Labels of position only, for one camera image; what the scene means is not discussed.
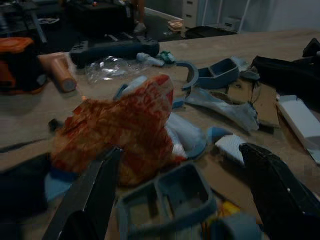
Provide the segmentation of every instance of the orange plastic bag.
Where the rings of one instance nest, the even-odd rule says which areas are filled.
[[[173,161],[164,125],[171,113],[173,84],[167,75],[148,79],[117,101],[88,99],[56,131],[53,166],[82,173],[108,145],[124,150],[119,184],[137,185]]]

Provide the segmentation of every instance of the black cloth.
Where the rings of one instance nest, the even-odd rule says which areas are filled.
[[[18,220],[47,209],[44,179],[50,170],[49,156],[36,156],[0,174],[0,221]]]

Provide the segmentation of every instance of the teal plastic piece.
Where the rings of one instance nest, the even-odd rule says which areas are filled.
[[[134,223],[132,208],[141,204],[152,205],[153,214],[159,214],[160,220]],[[127,194],[118,201],[116,209],[120,239],[127,240],[190,227],[215,213],[217,204],[208,183],[189,162]]]

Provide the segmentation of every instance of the white wall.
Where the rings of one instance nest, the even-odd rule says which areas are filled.
[[[206,24],[217,21],[220,0],[208,0],[210,10]],[[243,15],[247,0],[224,0],[220,22],[223,17]],[[295,28],[320,30],[320,0],[251,0],[243,31],[277,31]]]

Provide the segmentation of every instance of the gray plastic part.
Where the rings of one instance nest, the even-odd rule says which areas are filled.
[[[159,203],[160,222],[133,224],[130,207],[147,204],[155,197]],[[126,240],[190,227],[216,212],[217,204],[210,186],[198,168],[189,162],[127,194],[118,201],[116,209],[120,239]]]
[[[239,68],[231,58],[226,58],[198,71],[199,79],[196,83],[203,89],[225,88],[239,77]]]
[[[210,226],[211,240],[261,240],[256,219],[243,212],[223,217]]]
[[[177,61],[178,67],[188,68],[187,84],[182,90],[189,90],[192,86],[198,85],[202,89],[221,89],[227,87],[239,77],[239,68],[231,59],[226,58],[209,67],[197,69],[187,61]]]

